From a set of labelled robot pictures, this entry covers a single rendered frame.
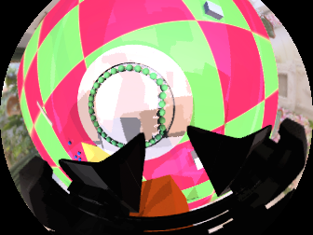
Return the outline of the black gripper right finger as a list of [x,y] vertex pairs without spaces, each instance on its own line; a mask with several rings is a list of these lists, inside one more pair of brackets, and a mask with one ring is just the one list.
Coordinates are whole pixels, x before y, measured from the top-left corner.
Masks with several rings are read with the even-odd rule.
[[239,139],[197,126],[187,126],[186,135],[194,151],[197,151],[197,157],[204,166],[217,197],[231,191],[232,182],[238,178],[242,167],[245,167],[251,152],[271,135],[272,129],[273,125],[265,125]]

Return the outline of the white round tray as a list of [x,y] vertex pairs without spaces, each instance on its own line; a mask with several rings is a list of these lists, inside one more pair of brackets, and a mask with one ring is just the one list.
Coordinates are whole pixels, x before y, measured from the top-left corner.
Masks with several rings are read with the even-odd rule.
[[[119,65],[128,64],[133,68],[135,65],[140,65],[142,69],[148,68],[150,73],[156,73],[156,77],[163,79],[163,85],[168,87],[165,91],[168,96],[164,99],[167,105],[163,107],[163,125],[167,126],[167,135],[161,136],[159,140],[156,139],[160,135],[161,125],[159,102],[163,100],[159,95],[164,91],[161,90],[161,85],[157,85],[156,79],[150,79],[150,74],[135,73],[134,69],[119,72]],[[114,76],[112,68],[116,68]],[[111,73],[107,79],[103,75],[105,72]],[[104,81],[96,89],[96,94],[93,94],[93,115],[96,115],[96,121],[100,124],[98,128],[107,132],[107,137],[111,136],[112,141],[125,145],[141,132],[144,132],[148,143],[154,137],[156,143],[149,143],[146,147],[145,161],[160,158],[182,141],[193,115],[194,100],[189,80],[171,57],[156,48],[130,44],[105,51],[88,67],[78,89],[79,120],[89,139],[108,155],[112,155],[120,147],[105,140],[107,137],[103,137],[98,128],[94,128],[94,120],[90,120],[92,115],[88,112],[90,89],[94,89],[93,85],[100,81],[100,76],[104,77]]]

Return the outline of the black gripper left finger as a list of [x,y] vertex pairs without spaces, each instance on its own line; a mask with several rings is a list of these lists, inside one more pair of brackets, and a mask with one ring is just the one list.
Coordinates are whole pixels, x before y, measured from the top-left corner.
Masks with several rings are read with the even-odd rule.
[[104,188],[132,214],[137,214],[140,212],[145,155],[145,136],[141,132],[100,162],[60,158],[59,164],[72,181]]

